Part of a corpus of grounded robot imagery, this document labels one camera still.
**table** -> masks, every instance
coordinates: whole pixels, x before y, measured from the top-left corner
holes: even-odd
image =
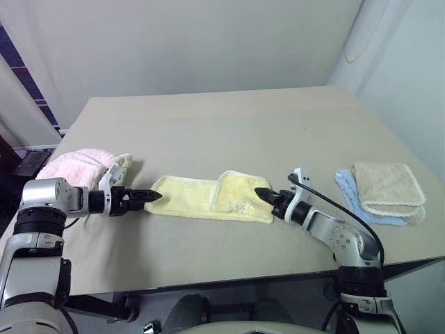
[[[337,168],[355,161],[403,162],[426,197],[427,218],[407,227],[373,225],[387,264],[445,255],[444,184],[373,114],[337,87],[226,93],[94,97],[54,157],[81,148],[130,152],[127,177],[148,189],[162,175],[216,180],[226,170],[287,189],[304,166],[312,186],[344,204]],[[327,204],[311,198],[310,202]],[[1,238],[12,234],[12,224]],[[147,212],[95,215],[65,231],[73,295],[123,292],[336,268],[330,250],[297,225],[211,221]]]

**black cable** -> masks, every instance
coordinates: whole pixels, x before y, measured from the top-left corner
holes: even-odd
[[[337,209],[340,209],[341,211],[343,211],[344,213],[348,214],[349,216],[353,217],[356,221],[358,221],[360,224],[363,225],[364,228],[366,228],[366,230],[371,233],[371,235],[373,236],[373,238],[375,239],[375,242],[377,242],[377,246],[379,248],[380,251],[380,264],[383,267],[383,264],[385,263],[385,251],[383,249],[383,245],[382,242],[380,241],[380,238],[377,236],[377,234],[373,231],[372,228],[369,227],[368,224],[366,224],[360,217],[358,217],[357,215],[355,215],[354,213],[352,213],[351,211],[349,211],[348,209],[346,209],[345,207],[342,207],[339,203],[331,200],[330,198],[324,196],[322,193],[319,193],[317,190],[313,190],[312,188],[308,187],[305,184],[299,183],[299,182],[295,182],[295,184],[297,186],[300,186],[301,188],[313,193],[314,195],[318,196],[319,198],[321,198],[322,200],[325,200],[326,202],[330,203],[331,205],[334,205]]]
[[[66,225],[63,229],[66,230],[67,228],[70,228],[71,226],[73,226],[75,223],[77,223],[77,221],[80,219],[81,217],[77,217],[76,219],[73,220],[72,223]]]
[[[325,321],[323,322],[323,325],[321,325],[321,330],[324,332],[326,331],[327,324],[329,323],[329,320],[331,320],[332,315],[334,314],[335,310],[339,307],[341,304],[341,301],[336,301],[332,304],[331,308],[329,309],[329,312],[326,314]]]
[[[68,325],[70,325],[72,334],[79,334],[79,330],[77,329],[76,323],[71,318],[70,314],[65,308],[60,308],[60,311],[62,312],[63,316],[67,320]]]

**pink towel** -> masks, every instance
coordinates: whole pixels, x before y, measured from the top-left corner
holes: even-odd
[[[122,155],[114,156],[95,148],[68,152],[47,164],[36,179],[63,177],[72,186],[87,186],[89,189],[94,189],[107,168],[115,162],[120,163],[121,158]]]

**beige table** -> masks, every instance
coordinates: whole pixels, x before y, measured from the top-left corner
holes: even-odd
[[[337,168],[354,161],[407,163],[428,199],[427,218],[403,228],[373,225],[387,264],[445,255],[444,184],[340,88],[96,97],[54,156],[80,148],[132,153],[136,162],[127,181],[141,189],[162,175],[216,180],[225,170],[261,175],[274,190],[287,189],[289,170],[304,166],[315,189],[343,204]],[[11,232],[10,225],[5,236]],[[336,268],[327,247],[277,219],[266,225],[133,212],[82,219],[64,238],[72,294]]]

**folded towel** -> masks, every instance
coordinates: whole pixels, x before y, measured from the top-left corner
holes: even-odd
[[[353,167],[365,211],[381,216],[424,216],[426,197],[408,166],[355,163]]]
[[[335,172],[335,181],[340,186],[343,196],[345,198],[346,204],[349,210],[354,214],[359,216],[365,223],[368,224],[387,224],[387,225],[397,225],[403,226],[407,225],[401,217],[393,216],[376,216],[365,212],[359,200],[359,191],[355,183],[355,178],[351,169],[339,169]]]
[[[258,198],[256,187],[270,188],[270,184],[232,170],[218,181],[163,176],[152,187],[162,198],[145,204],[145,209],[166,216],[272,223],[273,207]]]
[[[37,175],[36,179],[65,178],[72,186],[86,186],[95,189],[107,168],[114,163],[129,167],[132,156],[122,154],[115,156],[104,150],[87,148],[75,152],[62,154],[47,164]]]

